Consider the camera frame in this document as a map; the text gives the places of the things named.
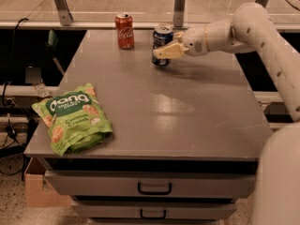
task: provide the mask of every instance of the dark blue soda can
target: dark blue soda can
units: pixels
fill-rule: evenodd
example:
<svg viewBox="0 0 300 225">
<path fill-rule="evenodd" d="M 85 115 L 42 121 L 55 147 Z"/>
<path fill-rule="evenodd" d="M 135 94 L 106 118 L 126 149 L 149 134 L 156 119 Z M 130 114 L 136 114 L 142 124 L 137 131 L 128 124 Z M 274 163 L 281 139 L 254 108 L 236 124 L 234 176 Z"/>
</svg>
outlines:
<svg viewBox="0 0 300 225">
<path fill-rule="evenodd" d="M 170 26 L 157 26 L 153 32 L 153 50 L 167 45 L 173 40 L 173 30 Z M 157 66 L 165 67 L 170 64 L 171 59 L 157 59 L 152 54 L 152 63 Z"/>
</svg>

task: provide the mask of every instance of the snack bag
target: snack bag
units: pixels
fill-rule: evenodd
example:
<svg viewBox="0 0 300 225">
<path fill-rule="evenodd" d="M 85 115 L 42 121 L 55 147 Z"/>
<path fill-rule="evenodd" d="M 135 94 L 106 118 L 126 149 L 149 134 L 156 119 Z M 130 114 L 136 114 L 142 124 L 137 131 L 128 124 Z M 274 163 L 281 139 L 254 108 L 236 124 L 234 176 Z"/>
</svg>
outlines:
<svg viewBox="0 0 300 225">
<path fill-rule="evenodd" d="M 113 132 L 91 83 L 62 96 L 46 98 L 32 108 L 49 128 L 51 148 L 59 156 L 93 147 Z"/>
</svg>

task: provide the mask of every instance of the gray tabletop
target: gray tabletop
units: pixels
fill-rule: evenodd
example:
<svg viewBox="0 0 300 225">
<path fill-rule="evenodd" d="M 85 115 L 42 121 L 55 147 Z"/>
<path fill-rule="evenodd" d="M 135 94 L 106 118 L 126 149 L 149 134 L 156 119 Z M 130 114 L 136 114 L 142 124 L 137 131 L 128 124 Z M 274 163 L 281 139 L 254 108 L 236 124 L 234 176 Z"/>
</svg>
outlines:
<svg viewBox="0 0 300 225">
<path fill-rule="evenodd" d="M 113 29 L 87 32 L 58 94 L 93 84 L 113 135 L 64 158 L 257 159 L 272 130 L 235 56 L 185 55 L 156 67 L 152 31 L 134 33 L 126 51 Z M 25 154 L 57 158 L 43 123 Z"/>
</svg>

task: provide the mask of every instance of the red soda can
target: red soda can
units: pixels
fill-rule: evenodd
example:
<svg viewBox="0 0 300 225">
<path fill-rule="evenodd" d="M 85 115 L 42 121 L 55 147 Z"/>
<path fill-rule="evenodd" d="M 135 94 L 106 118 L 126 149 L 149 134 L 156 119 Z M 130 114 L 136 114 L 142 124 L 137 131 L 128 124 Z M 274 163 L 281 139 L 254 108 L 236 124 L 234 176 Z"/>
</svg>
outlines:
<svg viewBox="0 0 300 225">
<path fill-rule="evenodd" d="M 132 17 L 126 12 L 119 13 L 114 19 L 120 49 L 134 47 L 132 21 Z"/>
</svg>

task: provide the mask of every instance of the soda can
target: soda can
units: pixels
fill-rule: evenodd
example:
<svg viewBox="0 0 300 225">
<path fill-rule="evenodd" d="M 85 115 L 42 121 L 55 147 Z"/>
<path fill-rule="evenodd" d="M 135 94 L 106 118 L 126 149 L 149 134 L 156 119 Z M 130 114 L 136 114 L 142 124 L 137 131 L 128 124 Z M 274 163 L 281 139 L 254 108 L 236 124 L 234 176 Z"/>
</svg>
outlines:
<svg viewBox="0 0 300 225">
<path fill-rule="evenodd" d="M 132 21 L 132 17 L 126 12 L 121 12 L 114 18 L 120 49 L 130 49 L 134 47 Z"/>
<path fill-rule="evenodd" d="M 173 40 L 173 29 L 170 26 L 157 26 L 153 32 L 153 50 L 167 45 Z M 152 53 L 152 63 L 165 67 L 170 64 L 171 59 L 157 59 Z"/>
</svg>

